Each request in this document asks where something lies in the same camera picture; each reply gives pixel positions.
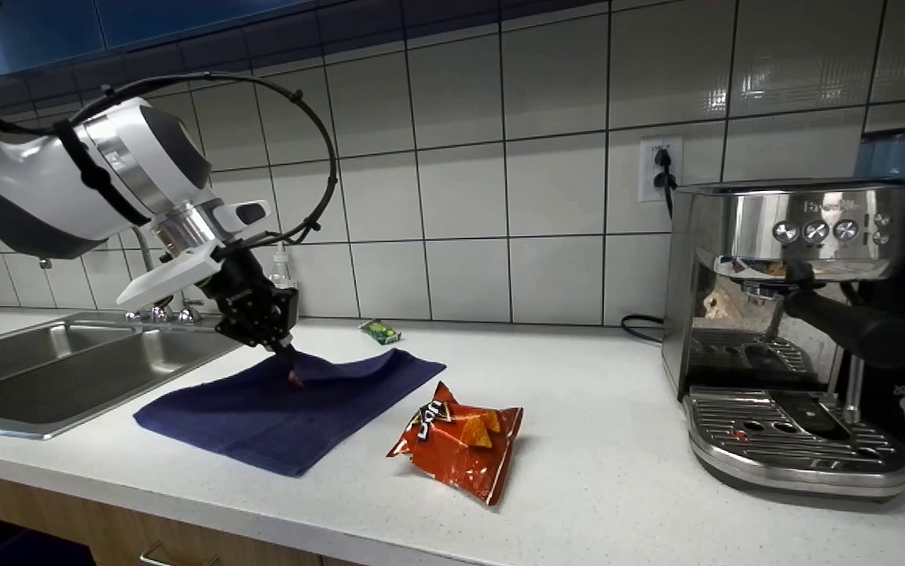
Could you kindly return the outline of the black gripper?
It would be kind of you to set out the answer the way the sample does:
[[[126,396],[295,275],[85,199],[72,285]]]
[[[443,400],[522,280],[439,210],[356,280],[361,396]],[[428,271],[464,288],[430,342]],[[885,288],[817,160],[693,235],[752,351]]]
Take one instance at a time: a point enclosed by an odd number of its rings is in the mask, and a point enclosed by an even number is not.
[[[286,373],[295,373],[303,351],[289,342],[299,321],[299,288],[279,288],[272,282],[257,258],[243,250],[221,251],[221,271],[199,282],[199,288],[218,304],[218,329],[245,345],[283,350],[279,363]]]

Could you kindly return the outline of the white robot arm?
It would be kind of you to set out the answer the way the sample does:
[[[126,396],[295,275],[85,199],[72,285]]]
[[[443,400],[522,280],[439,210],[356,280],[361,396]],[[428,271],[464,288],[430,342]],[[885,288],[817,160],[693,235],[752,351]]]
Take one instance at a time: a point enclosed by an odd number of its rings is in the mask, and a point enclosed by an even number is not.
[[[218,333],[292,366],[299,288],[264,277],[249,250],[260,200],[223,200],[184,124],[145,97],[88,119],[20,131],[0,119],[0,241],[36,258],[81,258],[109,235],[147,225],[171,260],[122,285],[122,310],[199,285],[221,310]]]

